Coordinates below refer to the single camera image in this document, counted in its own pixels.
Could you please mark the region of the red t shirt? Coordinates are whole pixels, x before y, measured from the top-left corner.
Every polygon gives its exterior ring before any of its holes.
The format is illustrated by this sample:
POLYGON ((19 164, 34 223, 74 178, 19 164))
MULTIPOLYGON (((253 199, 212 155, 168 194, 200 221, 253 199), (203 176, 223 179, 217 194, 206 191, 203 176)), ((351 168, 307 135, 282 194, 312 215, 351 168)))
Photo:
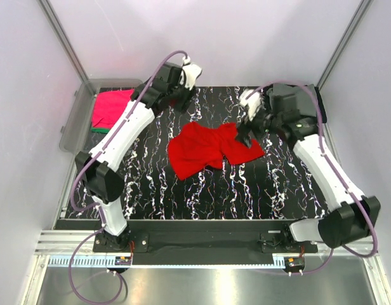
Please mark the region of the red t shirt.
POLYGON ((256 140, 251 147, 238 142, 235 123, 225 123, 218 128, 207 128, 191 122, 168 144, 171 167, 180 180, 185 180, 206 167, 221 170, 223 160, 230 165, 240 165, 261 158, 263 149, 256 140))

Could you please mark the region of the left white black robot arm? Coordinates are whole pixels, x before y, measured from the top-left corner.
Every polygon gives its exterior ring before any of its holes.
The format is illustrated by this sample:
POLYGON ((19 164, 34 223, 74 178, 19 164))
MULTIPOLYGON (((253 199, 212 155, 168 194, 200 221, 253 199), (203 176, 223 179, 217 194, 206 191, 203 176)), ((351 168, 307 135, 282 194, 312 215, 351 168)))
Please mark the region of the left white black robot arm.
POLYGON ((78 152, 78 170, 73 185, 81 183, 93 198, 92 207, 100 214, 97 242, 109 250, 129 248, 129 226, 121 204, 124 180, 119 166, 135 139, 155 118, 172 107, 185 112, 194 94, 202 68, 188 60, 181 66, 166 62, 144 83, 137 86, 125 110, 108 134, 89 152, 78 152))

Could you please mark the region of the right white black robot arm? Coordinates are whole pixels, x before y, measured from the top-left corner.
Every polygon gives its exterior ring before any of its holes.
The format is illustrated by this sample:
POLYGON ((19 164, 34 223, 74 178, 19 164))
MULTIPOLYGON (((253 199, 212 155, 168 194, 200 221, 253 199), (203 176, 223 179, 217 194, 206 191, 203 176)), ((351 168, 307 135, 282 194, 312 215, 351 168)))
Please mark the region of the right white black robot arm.
POLYGON ((277 134, 308 168, 328 206, 325 217, 289 224, 280 237, 283 249, 294 252, 306 241, 347 248, 349 243, 370 237, 376 250, 380 202, 349 179, 326 145, 315 87, 276 83, 264 92, 246 89, 239 105, 246 115, 237 126, 237 141, 251 147, 253 138, 259 139, 265 132, 277 134))

